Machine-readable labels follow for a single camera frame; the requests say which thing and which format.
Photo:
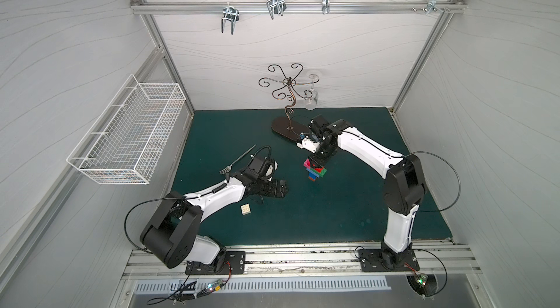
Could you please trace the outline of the cream square lego brick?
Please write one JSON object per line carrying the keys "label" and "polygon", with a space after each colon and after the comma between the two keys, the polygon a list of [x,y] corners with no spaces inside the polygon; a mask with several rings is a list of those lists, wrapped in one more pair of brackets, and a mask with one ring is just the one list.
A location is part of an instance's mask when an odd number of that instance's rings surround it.
{"label": "cream square lego brick", "polygon": [[241,212],[242,212],[243,216],[250,214],[251,213],[250,205],[249,204],[243,204],[241,206]]}

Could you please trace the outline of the light blue long lego brick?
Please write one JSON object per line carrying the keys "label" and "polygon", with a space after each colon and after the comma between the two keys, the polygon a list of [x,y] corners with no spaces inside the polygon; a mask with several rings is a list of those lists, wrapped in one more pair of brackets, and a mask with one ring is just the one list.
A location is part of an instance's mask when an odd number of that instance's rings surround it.
{"label": "light blue long lego brick", "polygon": [[314,170],[314,169],[308,169],[308,172],[309,172],[310,177],[318,178],[320,176],[320,174],[317,173],[316,170]]}

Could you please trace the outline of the green lego brick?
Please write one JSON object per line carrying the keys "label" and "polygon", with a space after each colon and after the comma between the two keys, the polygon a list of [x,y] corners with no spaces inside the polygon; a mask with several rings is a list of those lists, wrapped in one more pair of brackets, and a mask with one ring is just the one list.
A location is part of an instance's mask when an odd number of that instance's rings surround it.
{"label": "green lego brick", "polygon": [[320,177],[323,177],[323,176],[326,174],[327,169],[326,169],[326,168],[323,168],[321,171],[317,171],[317,170],[316,170],[316,172],[320,174]]}

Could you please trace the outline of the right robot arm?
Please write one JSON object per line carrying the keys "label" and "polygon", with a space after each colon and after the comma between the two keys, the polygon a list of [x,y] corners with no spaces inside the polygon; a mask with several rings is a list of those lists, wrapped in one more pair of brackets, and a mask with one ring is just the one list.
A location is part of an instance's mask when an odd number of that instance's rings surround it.
{"label": "right robot arm", "polygon": [[338,150],[343,150],[383,178],[383,201],[388,208],[388,220],[381,257],[386,267],[401,262],[411,251],[414,221],[427,192],[419,157],[388,149],[343,119],[330,123],[317,116],[309,122],[308,130],[297,133],[296,142],[299,148],[311,152],[312,166],[325,166]]}

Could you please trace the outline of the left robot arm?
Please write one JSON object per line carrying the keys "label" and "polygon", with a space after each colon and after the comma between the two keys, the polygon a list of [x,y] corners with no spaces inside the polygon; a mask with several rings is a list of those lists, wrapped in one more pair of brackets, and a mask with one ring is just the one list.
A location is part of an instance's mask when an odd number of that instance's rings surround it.
{"label": "left robot arm", "polygon": [[208,236],[199,235],[203,221],[221,209],[252,195],[283,198],[287,182],[274,177],[278,163],[271,157],[254,156],[248,165],[227,174],[224,181],[191,194],[167,194],[140,234],[144,249],[173,269],[184,261],[220,271],[226,248]]}

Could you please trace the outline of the silver fork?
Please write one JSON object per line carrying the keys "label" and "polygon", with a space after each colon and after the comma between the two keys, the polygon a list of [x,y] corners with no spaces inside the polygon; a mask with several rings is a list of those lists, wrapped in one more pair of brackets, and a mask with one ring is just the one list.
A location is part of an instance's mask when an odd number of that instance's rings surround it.
{"label": "silver fork", "polygon": [[242,153],[242,155],[240,155],[239,157],[237,157],[233,162],[231,162],[228,166],[224,167],[222,170],[219,171],[220,175],[226,175],[228,173],[230,173],[233,169],[233,166],[239,162],[240,160],[242,160],[246,155],[248,155],[254,148],[256,147],[256,145],[253,145],[252,147],[250,147],[249,149],[247,149],[245,152]]}

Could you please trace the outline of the clear wine glass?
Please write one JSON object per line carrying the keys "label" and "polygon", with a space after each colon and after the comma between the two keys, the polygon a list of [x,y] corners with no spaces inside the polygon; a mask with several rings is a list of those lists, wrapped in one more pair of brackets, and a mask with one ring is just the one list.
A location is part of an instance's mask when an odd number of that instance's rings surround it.
{"label": "clear wine glass", "polygon": [[318,103],[318,92],[315,89],[315,84],[319,82],[319,75],[316,73],[309,74],[311,88],[306,90],[305,108],[308,111],[313,111]]}

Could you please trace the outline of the bronze scroll cup stand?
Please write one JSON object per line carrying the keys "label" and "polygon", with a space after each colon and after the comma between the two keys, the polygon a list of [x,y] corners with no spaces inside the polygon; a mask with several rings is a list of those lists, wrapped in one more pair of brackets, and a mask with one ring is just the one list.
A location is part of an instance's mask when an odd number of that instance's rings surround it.
{"label": "bronze scroll cup stand", "polygon": [[262,88],[271,87],[273,83],[278,84],[279,87],[273,89],[271,92],[272,98],[278,101],[285,101],[287,105],[284,106],[284,115],[277,117],[273,120],[271,128],[273,132],[281,135],[288,140],[297,143],[301,133],[310,132],[309,128],[299,124],[294,120],[295,117],[295,107],[297,105],[297,100],[301,99],[305,101],[306,93],[305,91],[311,88],[310,79],[300,81],[300,75],[302,74],[304,67],[300,63],[292,63],[290,65],[292,70],[297,71],[294,76],[288,76],[284,69],[279,64],[270,64],[267,67],[268,72],[281,74],[280,78],[262,77],[258,81],[258,85]]}

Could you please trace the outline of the metal single hook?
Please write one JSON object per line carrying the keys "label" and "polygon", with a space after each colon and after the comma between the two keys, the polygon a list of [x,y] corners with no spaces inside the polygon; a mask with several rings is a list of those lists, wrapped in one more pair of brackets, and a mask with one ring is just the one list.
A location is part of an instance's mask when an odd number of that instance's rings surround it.
{"label": "metal single hook", "polygon": [[328,15],[330,12],[330,0],[322,0],[322,14]]}

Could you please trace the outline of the metal double hook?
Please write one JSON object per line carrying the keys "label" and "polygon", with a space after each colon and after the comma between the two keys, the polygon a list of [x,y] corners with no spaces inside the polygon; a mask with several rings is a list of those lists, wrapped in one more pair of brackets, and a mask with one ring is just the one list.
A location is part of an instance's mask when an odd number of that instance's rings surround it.
{"label": "metal double hook", "polygon": [[233,35],[236,22],[239,20],[240,12],[237,8],[233,6],[228,6],[223,9],[223,17],[221,18],[221,32],[225,32],[225,27],[227,24],[230,25],[230,33]]}
{"label": "metal double hook", "polygon": [[271,19],[274,19],[276,15],[284,16],[287,9],[285,0],[267,0],[266,7]]}

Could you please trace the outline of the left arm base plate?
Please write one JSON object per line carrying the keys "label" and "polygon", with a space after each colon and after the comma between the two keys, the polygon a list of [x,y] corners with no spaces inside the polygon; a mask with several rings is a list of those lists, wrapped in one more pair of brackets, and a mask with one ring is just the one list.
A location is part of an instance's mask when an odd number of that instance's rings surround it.
{"label": "left arm base plate", "polygon": [[187,261],[185,274],[191,275],[226,275],[243,274],[245,269],[245,251],[220,251],[211,264]]}

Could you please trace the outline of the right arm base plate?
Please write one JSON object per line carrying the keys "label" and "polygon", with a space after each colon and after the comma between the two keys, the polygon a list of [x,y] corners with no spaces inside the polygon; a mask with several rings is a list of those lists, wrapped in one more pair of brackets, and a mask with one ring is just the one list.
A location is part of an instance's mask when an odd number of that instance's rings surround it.
{"label": "right arm base plate", "polygon": [[367,273],[419,271],[420,266],[413,250],[394,253],[387,249],[357,248],[354,251],[360,269]]}

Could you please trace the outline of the metal bracket hook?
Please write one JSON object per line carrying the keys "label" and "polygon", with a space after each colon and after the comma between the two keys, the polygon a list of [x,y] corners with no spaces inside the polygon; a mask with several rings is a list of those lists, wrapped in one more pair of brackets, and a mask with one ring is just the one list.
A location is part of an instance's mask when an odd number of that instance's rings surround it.
{"label": "metal bracket hook", "polygon": [[431,13],[439,13],[439,14],[445,14],[445,13],[449,13],[451,10],[447,7],[440,7],[437,4],[438,0],[429,0],[426,4],[426,6],[417,9],[417,8],[412,8],[411,10],[414,13],[423,13],[424,15],[429,15]]}

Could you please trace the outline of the aluminium front rail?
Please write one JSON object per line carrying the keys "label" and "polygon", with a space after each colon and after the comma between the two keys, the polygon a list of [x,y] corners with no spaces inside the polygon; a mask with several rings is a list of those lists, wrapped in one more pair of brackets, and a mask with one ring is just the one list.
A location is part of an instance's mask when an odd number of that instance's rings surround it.
{"label": "aluminium front rail", "polygon": [[[245,251],[243,274],[234,277],[365,276],[354,255],[357,248],[379,249],[380,242],[323,242],[276,245],[236,245],[229,251]],[[416,240],[413,251],[425,274],[481,274],[469,245],[449,239]],[[186,264],[167,268],[154,255],[133,251],[122,280],[183,278]]]}

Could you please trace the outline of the aluminium cross rail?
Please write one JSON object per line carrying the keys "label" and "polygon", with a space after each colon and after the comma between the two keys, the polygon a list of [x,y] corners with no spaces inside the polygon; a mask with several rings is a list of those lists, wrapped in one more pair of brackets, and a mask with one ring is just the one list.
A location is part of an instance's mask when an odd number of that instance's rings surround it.
{"label": "aluminium cross rail", "polygon": [[[330,1],[328,14],[396,14],[414,13],[411,9],[420,9],[428,1],[420,2],[335,2]],[[449,13],[463,13],[468,5],[438,1],[440,7],[447,7]],[[131,6],[136,15],[221,15],[228,6],[237,8],[240,15],[266,15],[265,2],[241,3],[141,3]],[[286,2],[284,15],[323,15],[322,1]]]}

